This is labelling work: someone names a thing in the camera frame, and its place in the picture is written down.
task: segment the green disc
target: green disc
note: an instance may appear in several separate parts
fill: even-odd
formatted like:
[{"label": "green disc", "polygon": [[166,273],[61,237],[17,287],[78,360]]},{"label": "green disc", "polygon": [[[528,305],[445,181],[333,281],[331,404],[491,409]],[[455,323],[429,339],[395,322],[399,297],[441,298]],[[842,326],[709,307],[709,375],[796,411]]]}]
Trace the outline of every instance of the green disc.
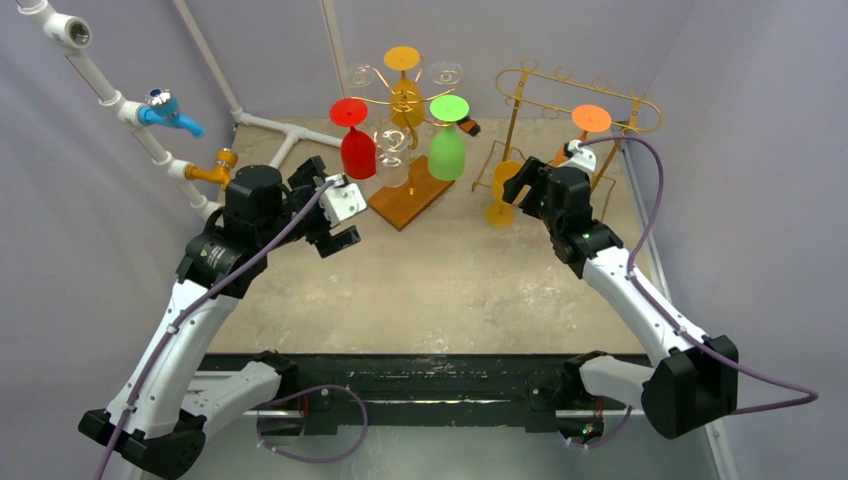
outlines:
[{"label": "green disc", "polygon": [[453,123],[468,115],[471,108],[458,95],[442,95],[430,102],[430,113],[442,122]]}]

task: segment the red disc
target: red disc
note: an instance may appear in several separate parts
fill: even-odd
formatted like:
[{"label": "red disc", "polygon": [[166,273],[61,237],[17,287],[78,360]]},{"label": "red disc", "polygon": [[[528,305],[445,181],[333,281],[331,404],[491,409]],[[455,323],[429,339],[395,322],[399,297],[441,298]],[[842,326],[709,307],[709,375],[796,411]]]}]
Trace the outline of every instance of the red disc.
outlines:
[{"label": "red disc", "polygon": [[355,98],[343,98],[330,109],[330,120],[340,127],[355,127],[368,117],[368,105]]}]

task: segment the orange wooden base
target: orange wooden base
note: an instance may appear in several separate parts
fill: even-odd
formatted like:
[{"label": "orange wooden base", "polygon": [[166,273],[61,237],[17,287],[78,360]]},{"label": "orange wooden base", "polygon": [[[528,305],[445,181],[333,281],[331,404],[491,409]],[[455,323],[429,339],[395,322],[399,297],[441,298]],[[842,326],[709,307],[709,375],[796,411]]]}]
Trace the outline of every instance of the orange wooden base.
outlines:
[{"label": "orange wooden base", "polygon": [[427,171],[427,157],[422,155],[412,162],[410,167],[412,185],[415,193],[409,194],[408,182],[402,187],[383,187],[371,198],[368,204],[398,231],[403,230],[415,217],[421,214],[437,198],[453,185],[451,182],[436,180]]}]

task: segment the black metal frame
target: black metal frame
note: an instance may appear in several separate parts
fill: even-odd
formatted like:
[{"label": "black metal frame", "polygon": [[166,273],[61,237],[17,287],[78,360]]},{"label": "black metal frame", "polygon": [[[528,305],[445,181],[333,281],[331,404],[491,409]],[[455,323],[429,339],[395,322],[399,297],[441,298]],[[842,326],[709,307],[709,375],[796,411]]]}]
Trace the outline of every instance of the black metal frame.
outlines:
[{"label": "black metal frame", "polygon": [[[278,354],[297,365],[296,381],[280,395],[337,384],[359,395],[368,407],[369,425],[524,427],[528,433],[570,433],[573,419],[558,410],[595,409],[595,398],[575,393],[567,354]],[[644,354],[615,355],[650,365]],[[238,371],[255,360],[250,354],[207,354],[198,372]],[[351,397],[329,392],[309,395],[305,434],[335,434],[339,425],[361,425]],[[605,399],[605,408],[625,406]],[[297,411],[292,401],[283,407]]]}]

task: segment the orange valve handle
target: orange valve handle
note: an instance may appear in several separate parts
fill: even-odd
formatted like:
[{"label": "orange valve handle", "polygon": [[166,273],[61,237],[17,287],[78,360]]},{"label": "orange valve handle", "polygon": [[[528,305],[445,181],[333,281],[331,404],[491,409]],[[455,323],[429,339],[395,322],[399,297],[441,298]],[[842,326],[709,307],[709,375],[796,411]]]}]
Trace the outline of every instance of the orange valve handle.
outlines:
[{"label": "orange valve handle", "polygon": [[222,148],[215,154],[215,167],[212,170],[202,170],[194,165],[186,168],[185,176],[188,180],[203,180],[209,183],[217,183],[221,188],[227,188],[230,183],[230,170],[238,163],[238,154],[229,148]]}]

